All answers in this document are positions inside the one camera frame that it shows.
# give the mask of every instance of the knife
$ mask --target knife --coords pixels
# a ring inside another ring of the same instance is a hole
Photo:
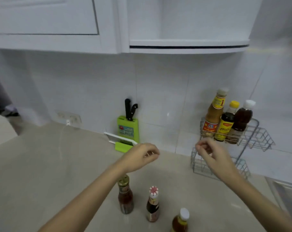
[[[131,112],[131,100],[127,98],[125,100],[125,108],[126,108],[126,119],[129,120],[130,118],[130,112]]]
[[[138,108],[139,108],[139,106],[137,105],[137,103],[132,106],[128,121],[133,121],[133,116],[134,116],[135,110]]]

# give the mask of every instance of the glass bottle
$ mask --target glass bottle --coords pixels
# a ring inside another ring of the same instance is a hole
[[[222,114],[220,125],[218,127],[217,133],[215,134],[215,140],[218,142],[223,142],[226,135],[229,133],[232,125],[234,124],[234,114],[236,109],[239,107],[238,101],[231,101],[229,109]]]
[[[228,89],[218,89],[217,95],[210,104],[207,114],[205,116],[205,122],[202,128],[203,137],[213,137],[218,123],[220,122],[220,117],[223,112],[223,106],[225,103],[225,97],[228,94]]]
[[[179,215],[173,219],[171,232],[187,232],[189,216],[189,211],[186,208],[181,208]]]
[[[131,213],[134,208],[133,193],[129,186],[129,180],[129,176],[124,175],[117,182],[119,187],[118,201],[123,214]]]
[[[159,218],[159,189],[156,186],[152,186],[149,189],[149,199],[146,205],[147,208],[147,220],[155,222]]]
[[[247,124],[252,118],[252,109],[255,106],[255,101],[246,100],[244,106],[235,113],[234,124],[226,137],[226,142],[230,144],[238,143]]]

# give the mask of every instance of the red and white bottle cap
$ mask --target red and white bottle cap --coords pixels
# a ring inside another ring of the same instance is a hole
[[[156,199],[159,195],[159,189],[156,186],[152,186],[149,189],[149,197],[152,199]]]

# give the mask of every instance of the beige countertop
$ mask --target beige countertop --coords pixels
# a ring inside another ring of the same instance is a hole
[[[0,145],[0,229],[36,231],[122,155],[102,134],[63,127],[19,122],[20,136]],[[188,156],[162,151],[129,177],[133,212],[121,213],[115,185],[86,231],[170,231],[181,207],[190,212],[189,231],[265,231],[222,182],[193,173]],[[250,181],[275,202],[264,177]],[[161,210],[155,223],[145,218],[152,185]]]

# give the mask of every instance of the forearm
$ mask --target forearm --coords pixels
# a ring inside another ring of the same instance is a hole
[[[266,231],[292,232],[292,219],[241,176],[227,183]]]
[[[49,220],[39,232],[82,232],[86,229],[117,180],[124,175],[119,164],[107,168],[94,182]]]

